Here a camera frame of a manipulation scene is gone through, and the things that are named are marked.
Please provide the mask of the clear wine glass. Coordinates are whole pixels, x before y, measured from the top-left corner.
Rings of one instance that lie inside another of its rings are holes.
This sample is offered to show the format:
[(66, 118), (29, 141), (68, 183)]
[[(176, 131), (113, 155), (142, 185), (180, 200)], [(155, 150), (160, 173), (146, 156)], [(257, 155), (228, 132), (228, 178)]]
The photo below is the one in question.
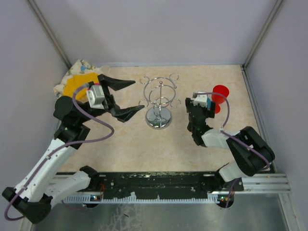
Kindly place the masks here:
[(103, 65), (100, 67), (100, 72), (106, 76), (110, 76), (110, 66)]

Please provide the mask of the blue plastic wine glass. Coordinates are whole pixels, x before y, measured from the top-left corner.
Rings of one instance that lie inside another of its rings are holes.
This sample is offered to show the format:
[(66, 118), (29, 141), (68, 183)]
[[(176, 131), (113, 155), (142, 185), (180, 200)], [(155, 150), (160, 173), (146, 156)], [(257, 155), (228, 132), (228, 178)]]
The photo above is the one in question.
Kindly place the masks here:
[(207, 103), (207, 109), (208, 109), (208, 110), (212, 110), (212, 109), (211, 109), (212, 101), (211, 101), (211, 99), (210, 99), (209, 96), (207, 96), (206, 103)]

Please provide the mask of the red plastic wine glass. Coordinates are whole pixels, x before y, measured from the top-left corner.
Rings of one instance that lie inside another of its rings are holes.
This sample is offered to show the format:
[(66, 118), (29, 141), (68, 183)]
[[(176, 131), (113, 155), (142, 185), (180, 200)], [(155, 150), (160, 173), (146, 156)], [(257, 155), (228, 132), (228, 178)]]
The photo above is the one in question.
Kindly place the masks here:
[(218, 95), (213, 94), (211, 96), (211, 100), (216, 104), (215, 113), (218, 114), (220, 112), (220, 105), (225, 102), (225, 98), (228, 97), (230, 92), (229, 89), (224, 85), (216, 85), (212, 92), (218, 93)]

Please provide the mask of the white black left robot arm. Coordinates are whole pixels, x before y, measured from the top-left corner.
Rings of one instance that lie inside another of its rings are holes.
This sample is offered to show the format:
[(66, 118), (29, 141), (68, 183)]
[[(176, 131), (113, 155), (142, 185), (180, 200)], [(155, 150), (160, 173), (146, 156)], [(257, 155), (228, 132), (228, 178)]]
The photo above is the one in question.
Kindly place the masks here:
[(98, 75), (98, 82), (84, 82), (78, 86), (72, 96), (62, 96), (55, 103), (53, 116), (61, 121), (52, 141), (41, 159), (28, 175), (15, 187), (4, 189), (2, 196), (8, 201), (4, 211), (7, 221), (23, 218), (33, 224), (44, 220), (51, 209), (74, 192), (99, 188), (98, 172), (89, 166), (49, 188), (53, 176), (67, 159), (82, 144), (104, 141), (113, 136), (115, 129), (98, 119), (110, 113), (118, 121), (129, 121), (144, 108), (137, 105), (121, 109), (115, 102), (110, 89), (122, 90), (136, 82)]

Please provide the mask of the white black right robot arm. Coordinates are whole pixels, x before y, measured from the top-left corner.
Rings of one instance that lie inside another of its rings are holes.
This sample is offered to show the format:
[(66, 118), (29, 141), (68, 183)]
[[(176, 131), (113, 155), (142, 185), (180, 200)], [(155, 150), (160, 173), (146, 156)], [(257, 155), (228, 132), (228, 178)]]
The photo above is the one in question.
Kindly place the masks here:
[(210, 127), (206, 120), (214, 118), (216, 104), (208, 101), (205, 95), (186, 98), (185, 106), (189, 119), (187, 129), (195, 144), (229, 150), (234, 158), (204, 183), (207, 192), (231, 189), (236, 180), (252, 177), (270, 167), (275, 154), (253, 127), (246, 126), (233, 134), (223, 128)]

